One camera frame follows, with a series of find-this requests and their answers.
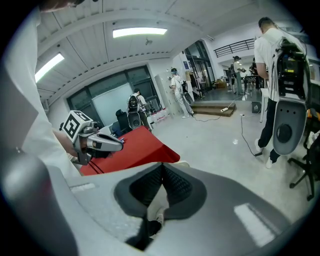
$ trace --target white ceiling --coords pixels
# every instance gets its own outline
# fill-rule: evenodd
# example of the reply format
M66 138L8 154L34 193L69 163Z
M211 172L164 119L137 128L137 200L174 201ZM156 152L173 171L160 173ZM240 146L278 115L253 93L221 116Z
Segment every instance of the white ceiling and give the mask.
M36 72L57 53L65 59L37 83L41 100L52 104L85 79L113 67L174 57L205 35L214 37L242 25L235 23L235 13L246 17L269 1L86 0L76 8L42 13ZM114 29L132 27L168 30L165 35L112 37ZM145 45L146 37L151 45Z

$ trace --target gray floor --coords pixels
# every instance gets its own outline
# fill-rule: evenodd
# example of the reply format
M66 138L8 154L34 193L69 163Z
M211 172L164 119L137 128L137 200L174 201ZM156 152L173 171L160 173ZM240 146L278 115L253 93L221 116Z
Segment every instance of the gray floor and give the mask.
M228 91L226 88L213 89L208 91L202 99L197 99L196 102L233 101L234 99L236 99L237 101L250 101L250 102L262 101L261 92L256 90L255 88L252 89L252 94L250 89L248 93L249 94L241 96L241 95L234 94L232 91Z
M265 163L272 149L272 143L265 148L263 156L251 155L241 136L241 116L243 135L251 150L256 153L254 141L260 137L265 125L259 122L260 115L251 113L251 104L240 101L231 117L221 117L208 122L194 118L166 119L157 124L153 134L187 161L192 168L233 179L258 196L278 208L291 222L295 222L311 209L315 200L307 202L309 182L303 180L294 189L289 184L298 179L303 171L294 164L288 164L289 156L281 156L272 169L266 169ZM199 120L217 118L212 115L195 115ZM305 155L300 145L292 156L301 160Z

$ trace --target sleeve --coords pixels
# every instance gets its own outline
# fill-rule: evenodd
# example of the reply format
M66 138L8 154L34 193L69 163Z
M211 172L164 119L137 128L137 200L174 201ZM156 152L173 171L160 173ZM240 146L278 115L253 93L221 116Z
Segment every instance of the sleeve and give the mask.
M147 104L145 98L142 95L139 95L139 99L143 105Z
M255 58L255 63L266 63L264 61L264 58L262 57L260 53L260 41L255 40L254 42L254 58Z
M176 77L175 77L175 76L172 77L172 79L171 79L171 85L172 85L172 86L175 86L175 85L176 85Z

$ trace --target fluorescent light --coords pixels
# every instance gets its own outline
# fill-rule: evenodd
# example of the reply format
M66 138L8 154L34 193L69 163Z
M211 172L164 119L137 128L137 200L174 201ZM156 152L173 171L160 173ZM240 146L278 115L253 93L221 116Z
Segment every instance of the fluorescent light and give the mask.
M37 83L50 69L57 65L60 61L65 58L59 53L52 59L50 59L40 70L35 74L35 82Z
M123 29L114 30L113 38L130 36L130 35L146 35L146 34L164 35L166 32L167 32L167 29L155 28L155 27L123 28Z

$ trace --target white t-shirt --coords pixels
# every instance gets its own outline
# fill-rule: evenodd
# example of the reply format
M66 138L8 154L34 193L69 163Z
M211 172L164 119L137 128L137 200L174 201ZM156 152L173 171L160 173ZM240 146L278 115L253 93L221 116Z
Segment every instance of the white t-shirt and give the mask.
M37 90L35 71L39 23L40 11L35 9L17 30L3 56L4 67L13 83L38 111L38 116L23 142L22 150L38 157L46 166L58 167L65 178L78 177L80 173L70 162L67 152L53 133Z
M274 82L272 80L272 67L273 67L273 55L275 54L272 49L272 45L278 42L282 37L288 38L291 42L295 43L298 48L305 54L306 49L301 44L299 39L293 35L282 31L281 29L269 28L260 38L254 42L254 57L256 63L265 63L268 68L269 74L269 98L275 102L279 101L279 94L274 89Z
M180 95L180 87L181 87L181 77L178 75L174 75L171 79L171 85L175 86L174 94Z
M145 106L144 106L144 105L147 104L145 98L144 98L142 95L138 95L137 92L135 92L135 93L133 94L133 96L135 96L135 97L140 101L140 103L142 104L142 105L140 104L140 105L141 105L141 106L140 106L140 110L146 111L146 108L145 108Z
M238 69L241 69L241 70L242 70L241 65L240 65L238 62L236 62L236 61L233 63L233 68L234 68L234 73L238 73L238 72L239 72Z

